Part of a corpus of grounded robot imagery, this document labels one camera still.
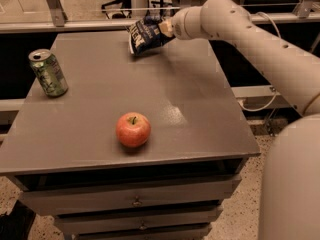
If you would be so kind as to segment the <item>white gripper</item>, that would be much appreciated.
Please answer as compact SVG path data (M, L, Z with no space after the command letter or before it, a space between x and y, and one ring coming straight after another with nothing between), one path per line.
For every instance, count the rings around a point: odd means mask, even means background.
M165 19L158 24L162 34L180 40L191 40L203 36L201 30L201 7L194 6L183 8L172 18Z

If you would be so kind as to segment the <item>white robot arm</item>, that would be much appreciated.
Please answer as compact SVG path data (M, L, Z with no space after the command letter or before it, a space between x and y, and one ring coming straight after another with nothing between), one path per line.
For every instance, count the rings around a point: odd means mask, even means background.
M255 25L232 0L185 7L161 23L169 37L232 45L300 118L266 155L258 240L320 240L320 60Z

